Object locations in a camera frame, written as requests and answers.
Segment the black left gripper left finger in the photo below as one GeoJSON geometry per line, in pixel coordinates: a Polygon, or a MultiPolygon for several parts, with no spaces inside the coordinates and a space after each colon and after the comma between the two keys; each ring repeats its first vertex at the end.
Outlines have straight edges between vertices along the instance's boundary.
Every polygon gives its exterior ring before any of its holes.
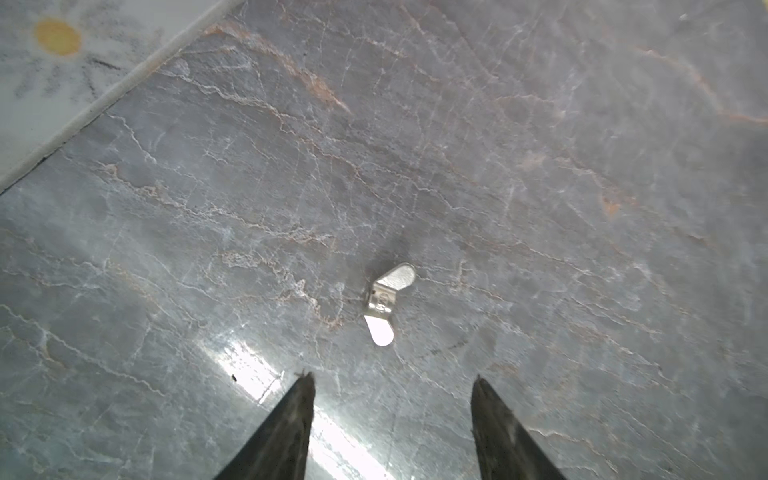
{"type": "Polygon", "coordinates": [[[313,374],[301,374],[215,479],[304,479],[315,394],[313,374]]]}

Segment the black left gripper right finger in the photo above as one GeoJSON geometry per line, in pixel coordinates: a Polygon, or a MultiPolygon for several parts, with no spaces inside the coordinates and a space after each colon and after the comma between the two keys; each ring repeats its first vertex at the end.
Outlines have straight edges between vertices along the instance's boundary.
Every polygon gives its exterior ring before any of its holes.
{"type": "Polygon", "coordinates": [[[565,480],[490,383],[471,394],[472,433],[482,480],[565,480]]]}

